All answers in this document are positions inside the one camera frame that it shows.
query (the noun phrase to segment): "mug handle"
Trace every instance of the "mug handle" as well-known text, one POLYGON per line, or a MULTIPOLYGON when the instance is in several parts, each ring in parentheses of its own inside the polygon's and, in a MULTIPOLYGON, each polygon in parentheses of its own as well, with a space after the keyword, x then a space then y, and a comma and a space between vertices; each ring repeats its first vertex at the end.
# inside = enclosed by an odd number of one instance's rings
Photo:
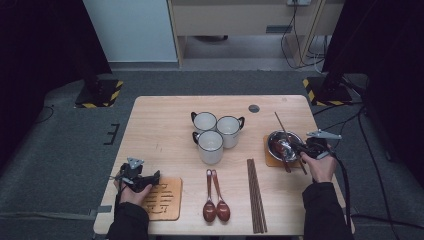
POLYGON ((191 112, 191 121, 194 122, 194 118, 197 116, 197 113, 191 112))
POLYGON ((244 117, 240 117, 239 121, 241 121, 240 123, 240 130, 244 127, 244 117))
POLYGON ((193 132, 192 136, 193 136, 194 143, 199 145, 199 140, 198 140, 199 134, 197 132, 193 132))

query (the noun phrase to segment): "wooden spoon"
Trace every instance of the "wooden spoon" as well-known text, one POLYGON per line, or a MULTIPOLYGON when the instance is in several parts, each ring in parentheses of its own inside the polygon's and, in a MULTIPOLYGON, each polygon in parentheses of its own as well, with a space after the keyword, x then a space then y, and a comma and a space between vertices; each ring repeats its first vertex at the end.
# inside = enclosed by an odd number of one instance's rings
POLYGON ((216 208, 211 198, 211 176, 212 176, 212 171, 210 169, 206 170, 206 179, 208 184, 208 199, 205 203, 205 206, 203 206, 203 218, 205 219, 206 222, 212 222, 213 220, 215 220, 215 217, 216 217, 216 208))
POLYGON ((221 197, 221 191, 219 190, 219 183, 218 183, 218 175, 216 174, 215 169, 212 170, 212 177, 213 177, 213 183, 215 184, 216 192, 218 193, 218 204, 216 205, 216 215, 218 215, 218 218, 221 221, 228 221, 230 219, 230 207, 227 205, 227 203, 224 202, 224 199, 221 197))

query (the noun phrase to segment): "wooden chopstick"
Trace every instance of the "wooden chopstick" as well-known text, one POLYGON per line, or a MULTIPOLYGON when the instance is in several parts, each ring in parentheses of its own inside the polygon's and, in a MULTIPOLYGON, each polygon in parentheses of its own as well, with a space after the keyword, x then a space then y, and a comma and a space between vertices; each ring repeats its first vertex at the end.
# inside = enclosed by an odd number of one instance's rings
POLYGON ((255 162, 253 159, 247 159, 247 170, 252 209, 253 233, 264 233, 267 232, 268 229, 266 226, 265 212, 262 204, 261 192, 259 190, 255 162))

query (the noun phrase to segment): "wooden coaster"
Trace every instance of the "wooden coaster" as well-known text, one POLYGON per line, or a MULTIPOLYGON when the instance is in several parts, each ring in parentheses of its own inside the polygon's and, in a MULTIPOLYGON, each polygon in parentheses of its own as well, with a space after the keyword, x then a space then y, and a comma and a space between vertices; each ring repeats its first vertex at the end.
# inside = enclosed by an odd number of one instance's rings
POLYGON ((175 221, 180 217, 182 186, 181 178, 160 178, 143 202, 151 221, 175 221))
MULTIPOLYGON (((275 159, 271 153, 268 152, 268 135, 264 136, 264 151, 265 151, 265 162, 268 167, 284 167, 284 164, 282 161, 275 159)), ((291 168, 300 168, 299 161, 289 162, 289 167, 291 168)))

